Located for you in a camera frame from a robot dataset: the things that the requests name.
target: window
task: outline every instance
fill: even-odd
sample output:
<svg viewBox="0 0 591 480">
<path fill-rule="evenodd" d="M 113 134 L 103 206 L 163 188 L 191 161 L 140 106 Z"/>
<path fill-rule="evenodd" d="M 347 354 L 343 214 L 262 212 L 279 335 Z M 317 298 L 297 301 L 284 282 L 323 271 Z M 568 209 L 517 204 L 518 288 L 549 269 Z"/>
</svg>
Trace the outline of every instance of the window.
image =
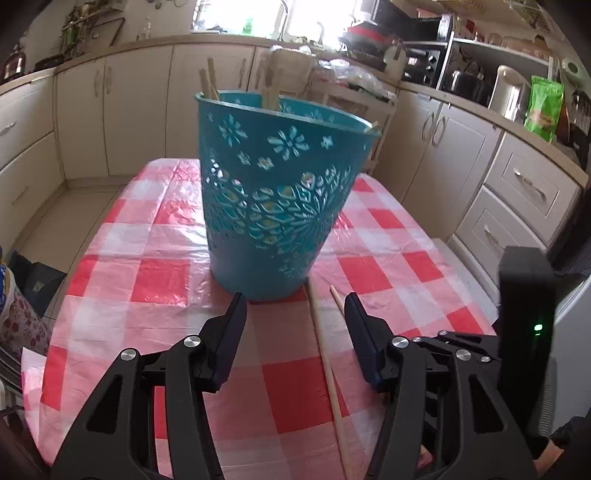
<svg viewBox="0 0 591 480">
<path fill-rule="evenodd" d="M 361 0 L 287 0 L 289 18 L 284 39 L 306 37 L 339 48 L 338 37 L 353 22 Z M 231 34 L 278 38 L 285 18 L 280 0 L 199 0 L 193 13 L 193 29 L 222 28 Z"/>
</svg>

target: table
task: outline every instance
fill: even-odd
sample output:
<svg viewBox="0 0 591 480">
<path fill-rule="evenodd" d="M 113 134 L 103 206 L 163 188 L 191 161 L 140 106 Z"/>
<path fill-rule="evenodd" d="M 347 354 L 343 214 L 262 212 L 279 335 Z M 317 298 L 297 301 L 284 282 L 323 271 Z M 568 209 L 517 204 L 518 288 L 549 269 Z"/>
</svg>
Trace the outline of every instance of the table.
<svg viewBox="0 0 591 480">
<path fill-rule="evenodd" d="M 348 448 L 363 478 L 384 409 L 361 376 L 329 285 L 356 291 L 369 314 L 408 337 L 492 333 L 453 270 L 402 206 L 361 174 L 310 273 Z M 81 259 L 51 337 L 37 444 L 52 463 L 77 413 L 127 347 L 168 349 L 231 300 L 212 278 L 198 160 L 149 163 L 126 187 Z M 344 479 L 310 306 L 303 288 L 248 304 L 228 382 L 205 394 L 227 480 Z M 155 392 L 160 472 L 171 476 L 163 389 Z"/>
</svg>

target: kitchen countertop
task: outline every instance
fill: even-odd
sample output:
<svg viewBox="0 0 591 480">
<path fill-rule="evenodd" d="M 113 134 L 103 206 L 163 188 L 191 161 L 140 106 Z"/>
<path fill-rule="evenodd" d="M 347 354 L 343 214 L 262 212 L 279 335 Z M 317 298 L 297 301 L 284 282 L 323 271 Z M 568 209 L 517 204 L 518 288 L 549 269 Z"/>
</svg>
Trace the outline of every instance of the kitchen countertop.
<svg viewBox="0 0 591 480">
<path fill-rule="evenodd" d="M 150 38 L 149 40 L 141 40 L 137 42 L 125 43 L 113 47 L 105 48 L 104 50 L 97 51 L 94 53 L 90 53 L 88 55 L 84 55 L 78 57 L 74 60 L 70 60 L 68 62 L 55 67 L 54 69 L 47 69 L 41 72 L 31 73 L 29 75 L 25 75 L 17 80 L 13 80 L 7 84 L 0 86 L 0 95 L 16 88 L 24 83 L 28 83 L 34 79 L 42 78 L 45 76 L 52 75 L 54 73 L 60 73 L 64 70 L 72 68 L 76 65 L 81 63 L 85 63 L 87 61 L 91 61 L 94 59 L 98 59 L 100 57 L 104 57 L 106 55 L 111 55 L 113 53 L 120 53 L 123 51 L 128 50 L 135 50 L 137 48 L 146 48 L 146 47 L 155 47 L 155 46 L 163 46 L 163 45 L 171 45 L 171 44 L 192 44 L 192 43 L 221 43 L 221 44 L 234 44 L 234 45 L 246 45 L 246 46 L 253 46 L 253 47 L 272 47 L 273 45 L 281 45 L 287 48 L 299 48 L 301 44 L 296 43 L 288 43 L 288 42 L 279 42 L 277 40 L 270 40 L 268 38 L 260 38 L 260 37 L 250 37 L 248 35 L 228 35 L 228 34 L 215 34 L 215 33 L 194 33 L 189 35 L 177 35 L 172 37 L 158 37 L 158 38 Z M 316 48 L 312 49 L 314 53 L 318 55 L 319 58 L 323 60 L 331 60 L 334 58 L 338 58 L 339 55 L 334 51 L 323 51 L 318 50 Z M 477 103 L 471 102 L 464 98 L 458 97 L 456 95 L 452 95 L 450 93 L 444 92 L 442 90 L 435 90 L 430 87 L 425 87 L 422 85 L 417 85 L 414 83 L 408 82 L 400 82 L 396 80 L 392 80 L 388 77 L 384 72 L 379 72 L 375 69 L 372 69 L 366 65 L 359 64 L 358 62 L 352 61 L 351 59 L 347 59 L 349 62 L 353 64 L 358 64 L 364 67 L 366 70 L 374 74 L 377 78 L 379 78 L 384 83 L 398 89 L 402 90 L 409 90 L 411 92 L 422 93 L 424 95 L 428 95 L 432 98 L 441 100 L 442 102 L 447 102 L 453 106 L 457 106 L 463 110 L 466 110 L 482 119 L 497 125 L 498 127 L 506 130 L 507 132 L 515 135 L 519 139 L 523 140 L 540 153 L 548 157 L 554 164 L 556 164 L 559 168 L 561 168 L 567 175 L 569 175 L 574 181 L 576 181 L 581 187 L 586 188 L 587 184 L 589 183 L 589 176 L 587 173 L 580 168 L 575 162 L 573 162 L 570 158 L 568 158 L 563 152 L 561 152 L 555 146 L 549 144 L 548 142 L 544 141 L 538 135 L 526 130 L 522 125 L 512 122 L 500 114 L 489 110 L 488 108 L 483 107 L 482 105 L 478 105 Z"/>
</svg>

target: cabinet handle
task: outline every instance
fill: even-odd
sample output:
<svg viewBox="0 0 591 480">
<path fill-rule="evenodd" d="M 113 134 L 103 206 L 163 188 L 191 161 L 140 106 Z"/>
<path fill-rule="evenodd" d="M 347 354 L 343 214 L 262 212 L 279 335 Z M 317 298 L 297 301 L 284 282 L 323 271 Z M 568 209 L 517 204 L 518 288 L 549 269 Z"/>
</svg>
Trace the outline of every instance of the cabinet handle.
<svg viewBox="0 0 591 480">
<path fill-rule="evenodd" d="M 538 187 L 536 187 L 534 185 L 534 182 L 532 182 L 528 177 L 525 177 L 519 170 L 517 170 L 516 168 L 513 169 L 513 173 L 515 174 L 515 176 L 520 179 L 523 183 L 525 183 L 526 185 L 529 185 L 530 187 L 532 187 L 536 192 L 538 192 L 538 194 L 540 195 L 540 197 L 542 198 L 543 201 L 546 201 L 546 194 L 540 190 Z"/>
<path fill-rule="evenodd" d="M 10 129 L 12 129 L 12 127 L 14 127 L 16 124 L 17 124 L 16 122 L 12 122 L 11 124 L 8 124 L 4 128 L 2 128 L 2 130 L 0 130 L 0 135 L 4 135 L 4 134 L 8 133 L 8 131 Z"/>
<path fill-rule="evenodd" d="M 95 97 L 99 96 L 99 80 L 100 80 L 100 72 L 97 70 L 95 73 L 95 83 L 94 83 Z"/>
<path fill-rule="evenodd" d="M 263 67 L 263 62 L 260 61 L 259 62 L 259 66 L 256 70 L 256 82 L 255 82 L 255 90 L 258 90 L 258 84 L 261 81 L 261 76 L 262 76 L 262 67 Z"/>
<path fill-rule="evenodd" d="M 503 248 L 503 247 L 501 247 L 501 243 L 499 242 L 499 239 L 492 234 L 492 232 L 488 228 L 488 225 L 487 224 L 484 224 L 484 233 L 485 233 L 486 237 L 491 242 L 493 242 L 496 246 L 498 246 L 499 248 Z"/>
<path fill-rule="evenodd" d="M 10 202 L 10 205 L 14 205 L 16 202 L 18 202 L 18 201 L 21 199 L 21 197 L 22 197 L 23 195 L 25 195 L 25 194 L 26 194 L 26 192 L 27 192 L 27 190 L 28 190 L 28 189 L 29 189 L 29 185 L 27 185 L 26 187 L 24 187 L 24 188 L 23 188 L 23 190 L 22 190 L 22 192 L 21 192 L 21 193 L 19 193 L 19 194 L 18 194 L 18 195 L 15 197 L 15 199 L 14 199 L 13 201 L 11 201 L 11 202 Z"/>
<path fill-rule="evenodd" d="M 439 136 L 439 140 L 435 141 L 435 137 L 437 136 L 437 132 L 439 131 L 439 124 L 443 124 L 443 130 L 441 131 L 441 135 Z M 437 122 L 437 126 L 435 127 L 435 131 L 433 132 L 433 137 L 431 138 L 431 143 L 433 143 L 434 147 L 438 147 L 443 135 L 445 134 L 445 127 L 446 127 L 446 120 L 445 117 L 442 116 L 439 121 Z"/>
<path fill-rule="evenodd" d="M 113 68 L 107 67 L 107 73 L 105 76 L 105 92 L 111 93 L 111 83 L 113 82 Z"/>
<path fill-rule="evenodd" d="M 242 81 L 244 80 L 245 71 L 246 71 L 246 59 L 242 59 L 242 65 L 240 67 L 240 81 L 238 82 L 238 88 L 242 88 Z"/>
<path fill-rule="evenodd" d="M 426 140 L 425 139 L 425 128 L 427 127 L 427 122 L 429 121 L 429 119 L 431 119 L 431 126 L 433 126 L 433 122 L 435 121 L 435 113 L 434 112 L 431 112 L 430 115 L 427 115 L 427 118 L 423 122 L 423 129 L 421 130 L 421 138 L 423 140 Z"/>
</svg>

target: flower cutout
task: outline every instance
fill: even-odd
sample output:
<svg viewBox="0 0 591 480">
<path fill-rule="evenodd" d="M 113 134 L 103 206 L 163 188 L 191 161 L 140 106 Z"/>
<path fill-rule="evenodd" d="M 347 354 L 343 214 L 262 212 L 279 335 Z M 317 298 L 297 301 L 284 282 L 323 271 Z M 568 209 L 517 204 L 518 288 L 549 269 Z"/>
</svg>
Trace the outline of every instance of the flower cutout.
<svg viewBox="0 0 591 480">
<path fill-rule="evenodd" d="M 267 137 L 267 141 L 271 145 L 275 145 L 273 147 L 275 153 L 283 152 L 281 155 L 283 160 L 289 160 L 292 152 L 296 157 L 299 157 L 300 150 L 306 151 L 310 149 L 308 144 L 304 143 L 304 136 L 298 135 L 297 128 L 293 125 L 290 127 L 289 136 L 285 135 L 283 130 L 279 130 L 278 134 L 280 138 Z"/>
<path fill-rule="evenodd" d="M 273 162 L 269 157 L 267 158 L 259 158 L 258 164 L 259 167 L 264 168 L 265 170 L 270 170 L 273 168 Z"/>
<path fill-rule="evenodd" d="M 333 141 L 332 141 L 332 137 L 328 136 L 328 137 L 322 137 L 322 142 L 320 142 L 320 146 L 322 148 L 325 148 L 326 150 L 328 150 L 330 147 L 332 147 L 334 145 Z"/>
<path fill-rule="evenodd" d="M 312 120 L 320 120 L 321 122 L 324 121 L 318 109 L 314 110 L 313 112 L 308 112 L 306 117 L 311 118 Z"/>
<path fill-rule="evenodd" d="M 228 115 L 228 121 L 222 120 L 222 123 L 219 124 L 218 128 L 222 133 L 222 137 L 227 140 L 228 145 L 232 147 L 235 144 L 240 144 L 241 138 L 248 138 L 248 135 L 241 130 L 241 125 L 239 122 L 234 121 L 234 117 L 232 115 Z"/>
<path fill-rule="evenodd" d="M 286 103 L 280 105 L 281 111 L 285 113 L 294 113 L 294 109 Z"/>
<path fill-rule="evenodd" d="M 245 154 L 243 151 L 241 151 L 238 154 L 238 158 L 240 159 L 240 161 L 242 162 L 243 165 L 250 165 L 251 164 L 251 158 Z"/>
</svg>

